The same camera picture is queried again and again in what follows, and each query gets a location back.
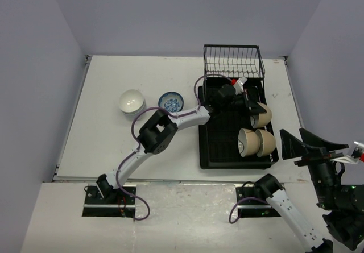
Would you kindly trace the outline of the beige bowl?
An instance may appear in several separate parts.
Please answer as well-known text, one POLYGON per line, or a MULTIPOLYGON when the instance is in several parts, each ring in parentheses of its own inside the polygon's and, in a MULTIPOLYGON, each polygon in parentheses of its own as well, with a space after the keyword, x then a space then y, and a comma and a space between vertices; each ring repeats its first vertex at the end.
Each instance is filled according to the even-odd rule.
POLYGON ((250 123, 252 128, 262 128, 271 122, 272 119, 272 111, 271 109, 263 104, 258 102, 258 105, 265 109, 265 113, 260 113, 258 115, 252 115, 250 117, 250 123))
POLYGON ((259 138, 259 150, 257 152, 258 157, 268 156, 276 149, 276 139, 272 133, 257 129, 256 135, 259 138))
POLYGON ((257 134, 242 128, 238 133, 238 151, 241 157, 255 155, 259 150, 260 141, 257 134))

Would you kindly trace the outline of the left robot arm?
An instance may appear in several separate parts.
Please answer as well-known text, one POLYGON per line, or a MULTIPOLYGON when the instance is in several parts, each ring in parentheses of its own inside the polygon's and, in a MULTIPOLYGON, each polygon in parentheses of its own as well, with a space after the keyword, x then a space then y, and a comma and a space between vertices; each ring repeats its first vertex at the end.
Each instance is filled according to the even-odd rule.
POLYGON ((103 202, 113 203, 118 197, 118 188, 126 182, 130 175, 150 157, 163 152, 175 134, 186 128, 202 126, 212 118, 220 114, 238 110, 249 115, 265 114, 267 110, 258 102, 248 97, 247 90, 237 90, 235 85, 225 84, 207 96, 204 102, 196 107, 170 113, 161 107, 151 107, 141 112, 154 111, 153 115, 140 128, 139 134, 135 135, 132 122, 131 133, 136 140, 136 147, 119 166, 110 173, 100 175, 96 181, 98 197, 103 202))

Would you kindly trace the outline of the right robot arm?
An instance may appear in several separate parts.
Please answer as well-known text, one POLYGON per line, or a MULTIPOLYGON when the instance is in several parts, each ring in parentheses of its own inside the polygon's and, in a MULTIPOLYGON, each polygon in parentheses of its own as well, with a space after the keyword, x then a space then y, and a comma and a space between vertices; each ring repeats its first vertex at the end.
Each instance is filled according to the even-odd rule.
POLYGON ((363 252, 363 185, 343 184, 347 164, 363 163, 363 142, 333 143, 308 130, 300 138, 280 131, 282 158, 306 167, 316 207, 299 199, 271 174, 254 184, 254 198, 268 203, 284 219, 305 252, 363 252))

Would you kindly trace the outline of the black drain tray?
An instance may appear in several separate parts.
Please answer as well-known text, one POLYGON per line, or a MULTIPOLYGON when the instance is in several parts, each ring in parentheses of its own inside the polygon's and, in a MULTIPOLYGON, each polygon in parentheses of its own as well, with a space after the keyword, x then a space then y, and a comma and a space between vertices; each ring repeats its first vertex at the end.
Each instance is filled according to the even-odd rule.
MULTIPOLYGON (((204 105, 219 88, 228 81, 221 77, 210 77, 198 87, 198 97, 204 105)), ((264 82, 259 78, 248 78, 244 84, 249 99, 266 104, 264 82)), ((278 151, 268 156, 242 157, 238 151, 238 133, 246 128, 255 131, 248 114, 230 110, 211 117, 207 124, 198 127, 200 168, 202 169, 267 169, 279 160, 278 151)))

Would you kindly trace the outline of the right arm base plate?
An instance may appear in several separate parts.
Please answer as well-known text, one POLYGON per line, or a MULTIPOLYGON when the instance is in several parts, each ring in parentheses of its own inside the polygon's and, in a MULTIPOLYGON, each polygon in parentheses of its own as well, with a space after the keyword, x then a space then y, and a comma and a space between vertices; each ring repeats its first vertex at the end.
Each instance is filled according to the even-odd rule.
MULTIPOLYGON (((253 187, 253 184, 237 186, 235 188, 237 201, 246 197, 262 198, 260 192, 253 187)), ((270 205, 257 200, 249 199, 238 205, 238 215, 241 218, 270 218, 280 217, 279 213, 270 205)))

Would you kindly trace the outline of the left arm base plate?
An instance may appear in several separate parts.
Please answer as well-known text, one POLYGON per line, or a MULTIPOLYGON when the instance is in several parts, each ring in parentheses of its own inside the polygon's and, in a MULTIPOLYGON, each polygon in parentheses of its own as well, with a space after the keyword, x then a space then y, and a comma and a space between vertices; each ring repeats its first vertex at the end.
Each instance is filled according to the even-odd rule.
POLYGON ((120 190, 113 190, 106 198, 95 185, 84 188, 83 217, 132 218, 135 215, 135 199, 120 190))

